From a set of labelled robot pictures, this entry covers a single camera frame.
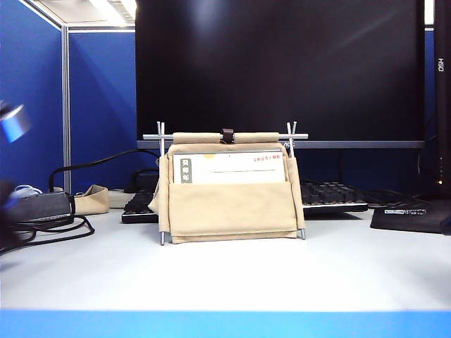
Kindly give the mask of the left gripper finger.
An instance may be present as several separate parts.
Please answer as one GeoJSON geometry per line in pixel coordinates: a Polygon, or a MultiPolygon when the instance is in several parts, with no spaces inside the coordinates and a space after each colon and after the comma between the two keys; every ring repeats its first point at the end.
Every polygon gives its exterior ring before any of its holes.
{"type": "Polygon", "coordinates": [[[23,104],[12,106],[1,102],[1,134],[12,143],[30,130],[30,121],[23,104]]]}

